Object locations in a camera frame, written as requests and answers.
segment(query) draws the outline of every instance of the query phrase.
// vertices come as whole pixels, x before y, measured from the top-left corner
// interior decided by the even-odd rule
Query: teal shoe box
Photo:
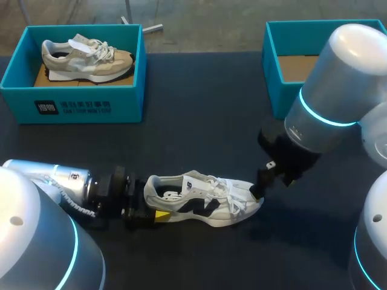
[[[279,56],[318,56],[332,32],[343,24],[357,23],[385,34],[379,20],[272,21],[266,23],[262,66],[275,118],[284,119],[304,82],[286,82]]]
[[[42,65],[42,42],[67,42],[77,33],[135,55],[133,85],[34,87]],[[19,124],[137,123],[142,117],[145,75],[141,25],[29,26],[0,90]]]

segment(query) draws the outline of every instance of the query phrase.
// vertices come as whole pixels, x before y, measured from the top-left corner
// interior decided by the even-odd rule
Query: sneaker
[[[49,80],[109,82],[121,77],[133,64],[131,53],[80,34],[66,43],[43,41],[42,58],[50,70]]]
[[[198,219],[213,227],[225,227],[247,219],[264,202],[249,188],[252,183],[216,178],[190,171],[178,176],[149,177],[144,187],[151,208],[171,214],[168,222]]]

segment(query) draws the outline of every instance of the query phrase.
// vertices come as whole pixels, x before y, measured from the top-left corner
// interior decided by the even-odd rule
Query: shoe box
[[[51,82],[42,42],[67,42],[77,33],[106,41],[135,58],[131,73],[111,83]],[[0,90],[19,124],[141,122],[146,52],[141,25],[28,26],[5,71]]]
[[[262,66],[274,117],[286,117],[332,32],[350,23],[367,25],[387,34],[377,19],[266,23]]]

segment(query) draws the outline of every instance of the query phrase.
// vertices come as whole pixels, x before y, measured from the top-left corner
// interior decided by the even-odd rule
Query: black tabletop
[[[0,58],[0,76],[9,58]],[[269,161],[259,126],[271,117],[261,53],[148,54],[143,122],[18,126],[0,99],[0,161],[88,168],[120,164],[140,176],[204,174],[253,182]],[[347,271],[366,194],[382,173],[359,130],[295,185],[280,182],[232,227],[199,221],[88,230],[106,289],[351,289]]]

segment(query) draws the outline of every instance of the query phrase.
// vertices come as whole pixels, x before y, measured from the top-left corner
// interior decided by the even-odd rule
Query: shoe insole
[[[175,192],[176,194],[181,194],[181,186],[176,185],[162,185],[156,188],[157,195],[163,198],[166,192]]]
[[[67,55],[68,55],[68,53],[59,52],[59,53],[53,53],[51,56],[53,56],[57,59],[60,59],[61,57],[66,57]]]

